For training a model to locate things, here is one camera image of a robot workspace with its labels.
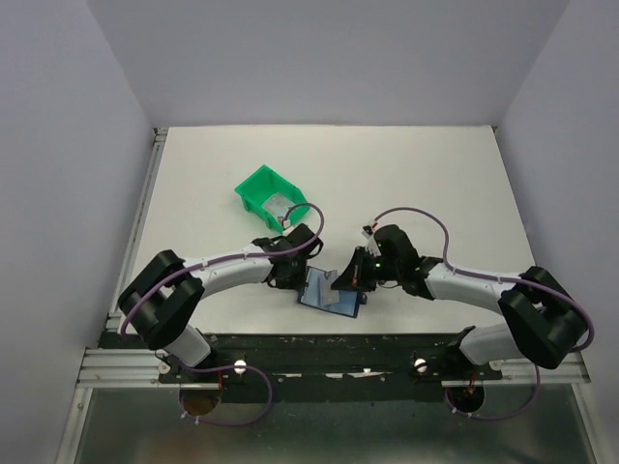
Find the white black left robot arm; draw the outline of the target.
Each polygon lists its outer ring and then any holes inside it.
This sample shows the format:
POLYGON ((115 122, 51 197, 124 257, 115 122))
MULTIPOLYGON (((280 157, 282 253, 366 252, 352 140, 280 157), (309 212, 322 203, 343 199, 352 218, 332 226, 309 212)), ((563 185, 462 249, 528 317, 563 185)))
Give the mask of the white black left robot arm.
POLYGON ((298 290, 308 261, 322 248, 317 234, 300 224, 231 254, 190 259, 163 250, 120 294, 117 305, 125 315, 120 333, 132 327, 149 350, 163 350, 181 363, 191 380, 205 381, 214 372, 212 348, 190 324, 200 301, 245 284, 298 290))

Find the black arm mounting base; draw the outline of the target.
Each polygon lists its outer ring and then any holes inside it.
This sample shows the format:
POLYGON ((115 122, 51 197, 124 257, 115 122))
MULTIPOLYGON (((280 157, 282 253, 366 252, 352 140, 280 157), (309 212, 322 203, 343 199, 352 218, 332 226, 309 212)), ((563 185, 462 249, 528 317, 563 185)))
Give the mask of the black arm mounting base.
POLYGON ((209 334, 209 368, 193 373, 167 359, 162 384, 221 393, 229 403, 265 399, 266 375, 276 402, 441 401, 443 385, 501 379, 484 364, 466 370, 447 364, 452 333, 423 334, 209 334))

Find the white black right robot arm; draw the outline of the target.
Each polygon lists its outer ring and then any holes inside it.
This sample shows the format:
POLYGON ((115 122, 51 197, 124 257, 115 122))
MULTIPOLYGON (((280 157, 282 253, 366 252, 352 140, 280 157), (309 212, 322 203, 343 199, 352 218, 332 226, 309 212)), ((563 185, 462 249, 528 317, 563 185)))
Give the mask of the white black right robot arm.
POLYGON ((586 318, 543 268, 483 278, 478 272, 452 271, 443 259, 419 254, 394 224, 367 228, 365 233, 367 244, 355 248, 332 289, 367 293, 381 283, 393 282, 413 297, 453 301, 503 317, 503 323, 495 326, 465 328, 450 342, 445 366, 458 379, 495 360, 526 359, 554 369, 588 330, 586 318))

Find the blue leather card holder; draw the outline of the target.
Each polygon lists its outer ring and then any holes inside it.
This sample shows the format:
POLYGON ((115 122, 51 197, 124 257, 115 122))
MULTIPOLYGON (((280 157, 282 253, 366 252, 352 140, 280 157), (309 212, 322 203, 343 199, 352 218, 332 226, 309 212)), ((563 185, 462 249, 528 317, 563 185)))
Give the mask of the blue leather card holder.
POLYGON ((367 303, 367 296, 354 291, 333 290, 331 286, 338 276, 336 270, 308 267, 297 303, 331 314, 356 318, 360 307, 367 303))

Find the green plastic bin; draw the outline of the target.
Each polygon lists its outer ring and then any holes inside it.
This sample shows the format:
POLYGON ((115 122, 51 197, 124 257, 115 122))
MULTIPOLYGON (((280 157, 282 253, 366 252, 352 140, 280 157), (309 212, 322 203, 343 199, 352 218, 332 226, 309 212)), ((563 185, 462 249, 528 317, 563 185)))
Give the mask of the green plastic bin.
MULTIPOLYGON (((295 205, 307 201, 298 187, 287 181, 266 164, 257 168, 246 180, 239 184, 234 191, 241 198, 243 207, 248 213, 256 215, 270 230, 276 232, 282 232, 280 225, 282 217, 275 219, 266 213, 262 208, 263 202, 275 192, 281 192, 292 200, 295 205)), ((291 213, 288 212, 287 218, 290 218, 294 222, 300 221, 309 209, 308 206, 295 208, 291 213)))

